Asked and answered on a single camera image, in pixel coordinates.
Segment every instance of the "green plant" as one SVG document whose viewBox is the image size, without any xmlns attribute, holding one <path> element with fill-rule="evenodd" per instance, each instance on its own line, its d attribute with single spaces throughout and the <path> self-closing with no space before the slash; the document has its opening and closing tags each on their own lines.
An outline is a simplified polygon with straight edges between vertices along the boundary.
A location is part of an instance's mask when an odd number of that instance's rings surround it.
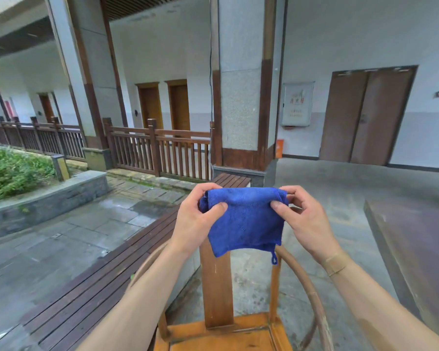
<svg viewBox="0 0 439 351">
<path fill-rule="evenodd" d="M 54 177 L 48 158 L 0 148 L 0 199 L 32 191 L 49 184 Z"/>
</svg>

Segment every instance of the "orange box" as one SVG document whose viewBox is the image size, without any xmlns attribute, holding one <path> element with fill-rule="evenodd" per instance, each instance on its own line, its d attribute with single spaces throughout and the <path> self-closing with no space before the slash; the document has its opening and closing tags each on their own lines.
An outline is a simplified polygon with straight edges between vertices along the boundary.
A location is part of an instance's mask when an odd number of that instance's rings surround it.
<svg viewBox="0 0 439 351">
<path fill-rule="evenodd" d="M 276 153 L 275 153 L 275 157 L 277 159 L 281 159 L 283 157 L 283 143 L 284 142 L 285 142 L 284 139 L 277 139 Z"/>
</svg>

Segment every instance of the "microfiber cloth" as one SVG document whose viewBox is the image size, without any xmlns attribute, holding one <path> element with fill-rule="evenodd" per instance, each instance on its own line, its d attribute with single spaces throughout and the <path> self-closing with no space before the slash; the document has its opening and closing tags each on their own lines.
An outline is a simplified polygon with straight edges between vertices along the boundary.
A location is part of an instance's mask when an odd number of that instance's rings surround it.
<svg viewBox="0 0 439 351">
<path fill-rule="evenodd" d="M 226 202 L 228 209 L 211 227 L 208 239 L 213 253 L 220 257 L 230 250 L 255 248 L 269 251 L 276 265 L 275 245 L 281 245 L 284 220 L 271 207 L 271 201 L 288 205 L 287 193 L 272 187 L 216 188 L 205 192 L 199 209 L 205 213 Z"/>
</svg>

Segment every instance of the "white sign on wall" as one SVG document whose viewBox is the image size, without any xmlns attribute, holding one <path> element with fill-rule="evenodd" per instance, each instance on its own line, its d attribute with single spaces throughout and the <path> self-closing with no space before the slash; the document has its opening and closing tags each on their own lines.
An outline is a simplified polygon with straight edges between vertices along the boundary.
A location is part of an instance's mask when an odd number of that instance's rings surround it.
<svg viewBox="0 0 439 351">
<path fill-rule="evenodd" d="M 296 82 L 283 84 L 285 87 L 285 105 L 281 125 L 307 127 L 312 112 L 314 82 Z"/>
</svg>

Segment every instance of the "hand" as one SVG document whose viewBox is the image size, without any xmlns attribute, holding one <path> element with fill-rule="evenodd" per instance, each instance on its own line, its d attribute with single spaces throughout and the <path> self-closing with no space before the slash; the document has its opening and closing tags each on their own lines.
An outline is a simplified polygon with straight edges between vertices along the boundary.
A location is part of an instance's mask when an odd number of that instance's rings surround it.
<svg viewBox="0 0 439 351">
<path fill-rule="evenodd" d="M 176 226 L 170 245 L 188 258 L 210 232 L 211 226 L 226 212 L 224 202 L 214 205 L 208 212 L 199 211 L 199 200 L 213 188 L 222 188 L 216 183 L 199 183 L 181 203 L 177 212 Z"/>
<path fill-rule="evenodd" d="M 299 208 L 288 207 L 278 201 L 272 201 L 270 205 L 292 227 L 299 243 L 312 257 L 322 264 L 342 251 L 322 205 L 301 186 L 283 186 L 280 189 L 288 192 L 289 202 Z"/>
</svg>

